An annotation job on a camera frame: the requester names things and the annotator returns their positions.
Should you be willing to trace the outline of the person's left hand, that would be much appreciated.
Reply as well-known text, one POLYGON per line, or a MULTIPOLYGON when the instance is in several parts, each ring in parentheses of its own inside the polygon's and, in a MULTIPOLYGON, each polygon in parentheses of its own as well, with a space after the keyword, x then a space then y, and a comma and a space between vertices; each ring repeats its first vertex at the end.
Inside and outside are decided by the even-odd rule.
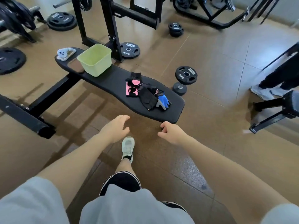
POLYGON ((106 124, 99 132, 101 138, 106 139, 110 144, 115 143, 126 135, 124 135, 125 123, 130 116, 119 115, 115 119, 106 124))

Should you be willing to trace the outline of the person's right forearm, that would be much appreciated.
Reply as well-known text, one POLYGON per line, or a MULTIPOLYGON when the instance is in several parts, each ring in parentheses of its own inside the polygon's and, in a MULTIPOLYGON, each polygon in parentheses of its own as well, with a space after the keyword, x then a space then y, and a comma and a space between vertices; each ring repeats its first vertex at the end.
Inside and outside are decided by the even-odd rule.
POLYGON ((258 224, 274 207, 290 204, 250 171, 194 138, 183 135, 178 144, 238 224, 258 224))

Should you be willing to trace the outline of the person's left forearm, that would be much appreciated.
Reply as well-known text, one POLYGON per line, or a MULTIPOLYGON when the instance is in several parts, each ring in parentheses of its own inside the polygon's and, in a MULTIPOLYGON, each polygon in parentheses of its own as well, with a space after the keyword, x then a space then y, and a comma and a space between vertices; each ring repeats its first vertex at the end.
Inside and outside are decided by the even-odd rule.
POLYGON ((37 176, 54 184, 66 209, 109 144, 110 141, 105 136, 95 135, 82 146, 43 169, 37 176))

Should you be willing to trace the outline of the white sneaker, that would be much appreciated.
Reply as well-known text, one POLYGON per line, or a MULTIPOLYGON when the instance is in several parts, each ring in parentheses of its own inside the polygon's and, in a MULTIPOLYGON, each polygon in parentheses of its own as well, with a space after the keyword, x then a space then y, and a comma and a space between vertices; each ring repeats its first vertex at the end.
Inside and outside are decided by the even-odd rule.
POLYGON ((125 137, 122 141, 122 157, 125 155, 133 155, 135 140, 133 137, 125 137))

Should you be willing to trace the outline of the blue and grey workout glove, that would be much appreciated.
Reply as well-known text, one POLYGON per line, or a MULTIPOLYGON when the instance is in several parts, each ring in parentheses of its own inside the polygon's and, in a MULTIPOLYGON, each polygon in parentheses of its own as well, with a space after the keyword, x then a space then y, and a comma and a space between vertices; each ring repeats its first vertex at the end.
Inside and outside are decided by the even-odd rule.
POLYGON ((156 107, 163 111, 166 111, 172 104, 165 96, 164 91, 157 90, 155 97, 157 98, 156 107))

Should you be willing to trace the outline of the person's leg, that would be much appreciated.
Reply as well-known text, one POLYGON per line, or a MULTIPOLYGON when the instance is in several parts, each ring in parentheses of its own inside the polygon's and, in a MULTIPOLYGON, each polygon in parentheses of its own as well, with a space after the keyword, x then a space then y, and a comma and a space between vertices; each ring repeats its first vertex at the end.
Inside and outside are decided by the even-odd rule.
POLYGON ((121 160, 121 162, 119 163, 119 165, 115 170, 115 173, 124 172, 124 171, 129 172, 136 177, 136 174, 132 169, 131 162, 128 158, 123 158, 121 160))

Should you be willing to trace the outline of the pink and black workout glove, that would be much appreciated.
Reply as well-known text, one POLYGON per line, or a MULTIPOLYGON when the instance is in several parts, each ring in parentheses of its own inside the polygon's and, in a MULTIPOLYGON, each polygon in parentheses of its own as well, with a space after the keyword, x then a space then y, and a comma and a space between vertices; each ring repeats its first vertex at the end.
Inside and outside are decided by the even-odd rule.
POLYGON ((131 72, 126 79, 126 96, 138 97, 138 92, 143 86, 142 75, 140 72, 131 72))

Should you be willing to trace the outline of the small round black weight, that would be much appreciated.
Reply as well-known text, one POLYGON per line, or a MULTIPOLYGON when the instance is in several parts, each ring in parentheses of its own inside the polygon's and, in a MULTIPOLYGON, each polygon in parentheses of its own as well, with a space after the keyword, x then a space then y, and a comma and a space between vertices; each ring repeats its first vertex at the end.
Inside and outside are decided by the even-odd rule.
POLYGON ((172 91, 178 94, 179 96, 183 96, 187 92, 187 86, 179 82, 176 82, 172 87, 172 91))

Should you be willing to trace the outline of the black flat workout bench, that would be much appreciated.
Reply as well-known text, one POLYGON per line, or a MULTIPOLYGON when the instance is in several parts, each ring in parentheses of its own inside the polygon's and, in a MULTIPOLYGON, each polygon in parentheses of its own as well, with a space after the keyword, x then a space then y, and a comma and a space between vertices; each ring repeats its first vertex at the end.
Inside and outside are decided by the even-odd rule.
POLYGON ((0 110, 37 133, 40 137, 50 139, 56 133, 56 129, 53 125, 43 120, 41 115, 76 83, 80 80, 84 80, 113 95, 130 110, 141 116, 159 122, 168 121, 172 124, 177 123, 185 106, 185 100, 170 88, 164 86, 155 79, 142 76, 141 81, 143 83, 154 86, 160 91, 164 91, 166 97, 169 98, 171 102, 170 107, 165 111, 162 111, 159 108, 146 110, 137 98, 129 98, 125 94, 125 80, 129 79, 131 72, 112 64, 98 77, 94 77, 86 72, 79 73, 68 66, 71 61, 76 60, 80 54, 84 53, 84 50, 80 48, 75 49, 76 53, 67 61, 58 60, 58 56, 55 56, 56 63, 63 70, 68 72, 63 79, 52 86, 28 107, 17 104, 13 100, 0 94, 0 110))

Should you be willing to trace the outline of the light green plastic tub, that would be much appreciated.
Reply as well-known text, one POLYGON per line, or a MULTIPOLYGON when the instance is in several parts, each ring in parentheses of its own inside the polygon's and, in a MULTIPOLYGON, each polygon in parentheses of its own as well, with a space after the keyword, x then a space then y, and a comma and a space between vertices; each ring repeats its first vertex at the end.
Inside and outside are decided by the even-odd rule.
POLYGON ((98 77, 112 65, 111 53, 110 48, 95 44, 78 55, 77 60, 86 73, 98 77))

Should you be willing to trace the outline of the white t-shirt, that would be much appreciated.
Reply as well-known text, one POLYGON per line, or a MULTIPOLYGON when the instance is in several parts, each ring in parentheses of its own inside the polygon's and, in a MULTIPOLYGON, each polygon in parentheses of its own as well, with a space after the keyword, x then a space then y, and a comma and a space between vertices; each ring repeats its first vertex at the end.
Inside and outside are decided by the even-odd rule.
MULTIPOLYGON (((0 224, 69 224, 62 197, 45 177, 62 183, 62 177, 45 171, 20 185, 0 200, 0 224)), ((87 203, 80 224, 194 224, 181 208, 159 202, 146 189, 129 192, 108 187, 105 196, 87 203)))

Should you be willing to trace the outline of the steel barbell with black plate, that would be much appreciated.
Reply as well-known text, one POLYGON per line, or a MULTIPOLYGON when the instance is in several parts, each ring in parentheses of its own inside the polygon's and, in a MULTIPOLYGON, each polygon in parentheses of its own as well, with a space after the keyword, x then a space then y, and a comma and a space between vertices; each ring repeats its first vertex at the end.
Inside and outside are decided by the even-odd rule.
MULTIPOLYGON (((58 4, 53 4, 53 7, 56 9, 70 2, 72 2, 72 0, 65 0, 58 4)), ((89 11, 92 8, 92 0, 79 0, 79 6, 82 10, 89 11)))

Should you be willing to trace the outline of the barbell loaded with black plates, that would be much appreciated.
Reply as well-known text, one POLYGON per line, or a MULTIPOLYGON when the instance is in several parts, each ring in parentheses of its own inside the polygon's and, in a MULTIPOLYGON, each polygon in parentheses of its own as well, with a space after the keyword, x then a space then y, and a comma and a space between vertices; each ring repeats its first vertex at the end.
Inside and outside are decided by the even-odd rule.
POLYGON ((38 22, 46 23, 39 10, 39 6, 27 8, 16 0, 0 0, 0 33, 8 30, 35 43, 36 40, 26 32, 24 27, 35 30, 35 18, 38 22))

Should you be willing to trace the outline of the black steel rack frame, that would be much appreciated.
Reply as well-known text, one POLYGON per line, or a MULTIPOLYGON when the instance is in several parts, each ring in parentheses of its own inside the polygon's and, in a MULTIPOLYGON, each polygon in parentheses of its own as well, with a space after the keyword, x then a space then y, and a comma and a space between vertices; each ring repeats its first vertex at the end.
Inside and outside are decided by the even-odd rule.
MULTIPOLYGON (((129 8, 114 3, 113 0, 100 0, 109 38, 109 41, 105 44, 105 46, 111 49, 111 56, 114 60, 122 62, 124 59, 121 54, 115 17, 128 17, 153 29, 157 29, 158 24, 161 22, 162 6, 164 1, 166 0, 156 0, 155 12, 152 12, 146 8, 135 5, 134 0, 130 0, 129 8)), ((82 44, 87 47, 100 44, 100 42, 93 40, 86 34, 81 8, 79 6, 79 0, 72 0, 72 4, 79 27, 82 44)))

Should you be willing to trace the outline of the black weight machine frame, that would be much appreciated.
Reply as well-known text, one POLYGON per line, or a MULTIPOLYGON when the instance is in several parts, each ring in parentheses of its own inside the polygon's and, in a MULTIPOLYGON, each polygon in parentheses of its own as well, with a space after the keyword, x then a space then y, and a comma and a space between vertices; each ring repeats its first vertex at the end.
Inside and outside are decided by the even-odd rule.
POLYGON ((256 0, 252 6, 248 6, 245 11, 227 23, 222 23, 216 18, 224 11, 234 12, 236 7, 232 0, 171 0, 177 13, 204 23, 216 30, 227 29, 239 21, 244 22, 245 18, 250 15, 247 22, 254 18, 260 18, 266 9, 271 5, 270 10, 266 13, 260 24, 268 18, 271 11, 280 0, 256 0))

